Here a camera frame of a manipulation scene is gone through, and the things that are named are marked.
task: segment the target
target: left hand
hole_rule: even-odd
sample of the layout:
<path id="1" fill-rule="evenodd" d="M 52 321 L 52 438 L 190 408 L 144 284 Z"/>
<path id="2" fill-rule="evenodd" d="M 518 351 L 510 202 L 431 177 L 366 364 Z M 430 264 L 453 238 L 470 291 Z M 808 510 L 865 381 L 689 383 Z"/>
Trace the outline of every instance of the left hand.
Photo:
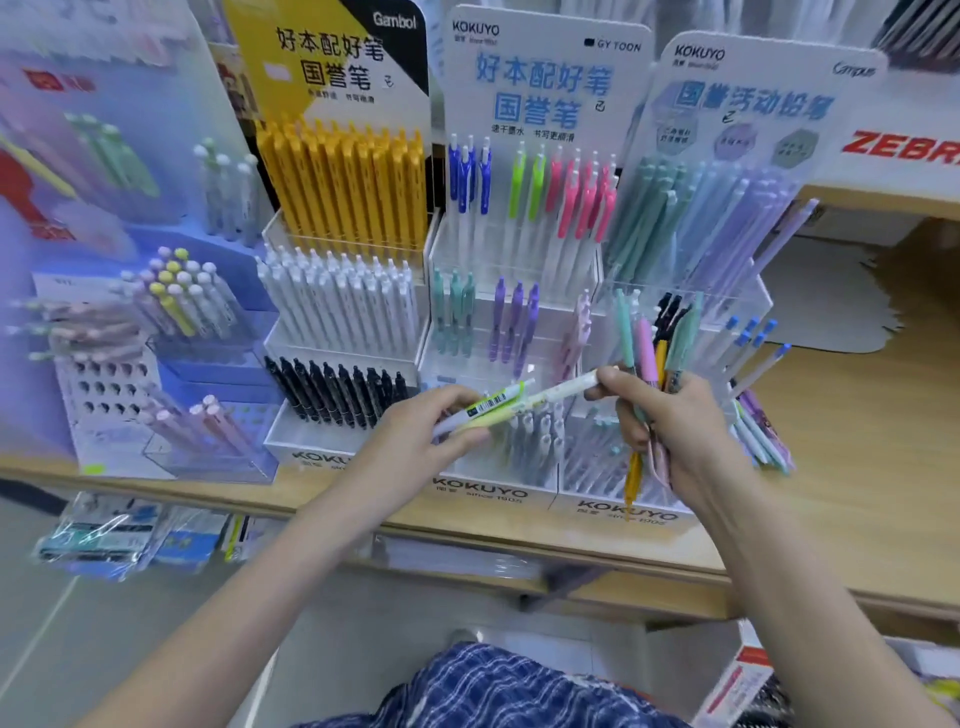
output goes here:
<path id="1" fill-rule="evenodd" d="M 431 477 L 490 439 L 489 430 L 474 427 L 431 445 L 433 427 L 444 410 L 463 409 L 480 399 L 472 389 L 450 384 L 391 405 L 353 456 L 341 482 L 351 490 L 366 491 L 368 502 L 376 503 L 386 518 L 412 500 Z"/>

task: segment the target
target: kokuyo logo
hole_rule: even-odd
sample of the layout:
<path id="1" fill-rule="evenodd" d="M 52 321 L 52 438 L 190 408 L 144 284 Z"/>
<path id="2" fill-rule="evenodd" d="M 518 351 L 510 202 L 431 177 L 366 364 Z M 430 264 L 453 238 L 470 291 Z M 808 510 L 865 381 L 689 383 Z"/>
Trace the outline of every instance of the kokuyo logo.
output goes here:
<path id="1" fill-rule="evenodd" d="M 384 15 L 380 11 L 373 14 L 373 25 L 381 28 L 399 28 L 404 31 L 414 31 L 417 29 L 417 19 L 415 17 L 405 17 L 404 15 Z"/>
<path id="2" fill-rule="evenodd" d="M 701 61 L 722 61 L 727 55 L 724 48 L 710 48 L 706 45 L 678 45 L 674 51 L 674 56 L 681 56 L 685 59 L 700 59 Z"/>
<path id="3" fill-rule="evenodd" d="M 468 20 L 454 20 L 453 30 L 457 33 L 470 33 L 472 36 L 493 36 L 500 35 L 500 26 L 496 23 L 477 23 Z"/>
<path id="4" fill-rule="evenodd" d="M 839 61 L 833 65 L 833 73 L 837 76 L 850 76 L 853 79 L 860 76 L 869 79 L 876 73 L 876 69 L 872 66 L 852 65 Z"/>

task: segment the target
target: barcode label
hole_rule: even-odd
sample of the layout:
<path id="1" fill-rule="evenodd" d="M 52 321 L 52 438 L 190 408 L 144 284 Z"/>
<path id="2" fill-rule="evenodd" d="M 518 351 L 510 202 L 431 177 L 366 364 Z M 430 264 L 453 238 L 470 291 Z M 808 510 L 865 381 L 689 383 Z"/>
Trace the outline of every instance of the barcode label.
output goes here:
<path id="1" fill-rule="evenodd" d="M 507 401 L 507 393 L 498 392 L 492 397 L 489 397 L 481 402 L 477 402 L 472 407 L 469 407 L 467 414 L 471 419 L 474 417 L 479 417 L 485 412 L 489 412 L 490 410 L 494 409 L 496 406 L 503 404 L 505 401 Z"/>

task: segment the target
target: lavender pen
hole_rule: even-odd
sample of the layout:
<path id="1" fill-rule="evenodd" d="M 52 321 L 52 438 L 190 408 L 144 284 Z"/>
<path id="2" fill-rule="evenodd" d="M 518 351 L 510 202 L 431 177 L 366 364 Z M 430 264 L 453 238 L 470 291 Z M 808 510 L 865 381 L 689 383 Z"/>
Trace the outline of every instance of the lavender pen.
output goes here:
<path id="1" fill-rule="evenodd" d="M 514 288 L 514 296 L 510 299 L 510 325 L 507 327 L 507 338 L 503 343 L 503 355 L 500 361 L 506 364 L 510 361 L 510 355 L 514 352 L 514 338 L 516 337 L 516 328 L 520 325 L 520 313 L 523 310 L 523 281 L 517 283 Z"/>
<path id="2" fill-rule="evenodd" d="M 514 379 L 519 379 L 523 374 L 523 365 L 527 361 L 527 350 L 534 340 L 534 333 L 537 331 L 537 317 L 540 315 L 540 285 L 534 283 L 530 289 L 530 298 L 527 300 L 527 325 L 523 330 L 523 342 L 520 344 L 520 351 L 516 355 L 516 364 L 514 365 Z"/>
<path id="3" fill-rule="evenodd" d="M 493 297 L 493 328 L 490 332 L 490 361 L 496 361 L 496 350 L 500 346 L 500 324 L 503 322 L 503 304 L 507 299 L 507 286 L 503 276 L 496 284 L 496 294 Z"/>

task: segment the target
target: floor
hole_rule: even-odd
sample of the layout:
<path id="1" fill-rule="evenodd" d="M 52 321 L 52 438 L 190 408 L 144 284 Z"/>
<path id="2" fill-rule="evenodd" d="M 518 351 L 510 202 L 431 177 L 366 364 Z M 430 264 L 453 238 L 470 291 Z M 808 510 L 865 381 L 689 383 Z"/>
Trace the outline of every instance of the floor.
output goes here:
<path id="1" fill-rule="evenodd" d="M 74 579 L 28 559 L 52 525 L 0 499 L 0 725 L 11 728 L 69 726 L 234 571 L 211 563 L 196 576 L 150 568 L 123 584 Z M 640 626 L 527 615 L 501 593 L 341 568 L 304 610 L 269 680 L 254 686 L 230 728 L 286 728 L 372 711 L 461 627 L 479 628 L 488 642 L 550 667 L 640 690 L 646 684 Z"/>

